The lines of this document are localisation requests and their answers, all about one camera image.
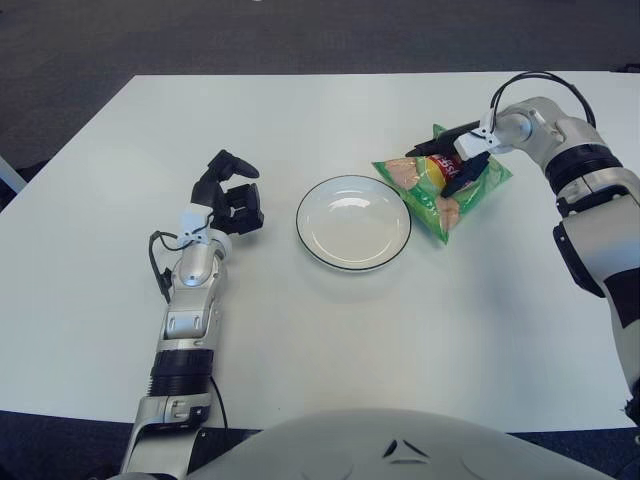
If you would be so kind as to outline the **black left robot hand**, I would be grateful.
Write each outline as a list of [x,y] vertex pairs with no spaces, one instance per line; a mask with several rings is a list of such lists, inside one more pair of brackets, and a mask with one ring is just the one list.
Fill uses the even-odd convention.
[[227,190],[222,183],[238,175],[257,179],[259,171],[250,163],[220,150],[209,162],[207,170],[194,184],[191,202],[211,209],[208,226],[227,235],[243,235],[263,226],[259,190],[255,183],[246,183]]

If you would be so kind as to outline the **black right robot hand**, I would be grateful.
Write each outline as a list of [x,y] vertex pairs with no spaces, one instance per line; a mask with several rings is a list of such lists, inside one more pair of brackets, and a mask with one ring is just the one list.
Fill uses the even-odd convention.
[[[447,157],[461,155],[457,153],[454,142],[463,134],[475,130],[480,125],[479,121],[471,122],[462,126],[448,129],[439,135],[433,134],[433,138],[429,141],[416,145],[412,150],[405,154],[406,157],[419,157],[440,154]],[[443,198],[449,198],[459,190],[463,189],[468,183],[477,180],[486,167],[489,165],[490,154],[487,151],[481,152],[476,157],[464,160],[457,174],[453,179],[446,183],[440,195]]]

